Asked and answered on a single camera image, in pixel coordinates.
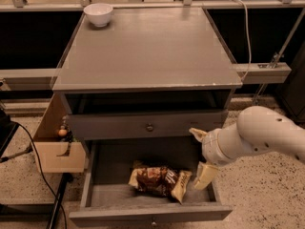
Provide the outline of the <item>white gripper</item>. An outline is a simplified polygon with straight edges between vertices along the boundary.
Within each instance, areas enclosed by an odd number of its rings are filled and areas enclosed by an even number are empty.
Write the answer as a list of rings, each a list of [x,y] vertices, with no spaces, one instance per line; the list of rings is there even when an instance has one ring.
[[[220,149],[218,134],[220,129],[206,133],[205,131],[191,128],[189,132],[199,142],[202,142],[202,155],[209,163],[199,162],[193,186],[196,190],[205,189],[216,177],[219,169],[217,166],[225,166],[233,162]]]

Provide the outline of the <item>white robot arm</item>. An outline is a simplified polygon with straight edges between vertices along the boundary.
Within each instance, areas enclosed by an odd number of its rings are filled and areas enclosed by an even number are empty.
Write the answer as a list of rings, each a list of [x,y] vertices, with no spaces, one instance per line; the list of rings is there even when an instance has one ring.
[[[193,186],[206,188],[220,166],[244,156],[278,152],[305,163],[305,130],[284,115],[261,106],[243,110],[235,124],[209,132],[191,128],[189,132],[202,144],[206,162],[199,162]]]

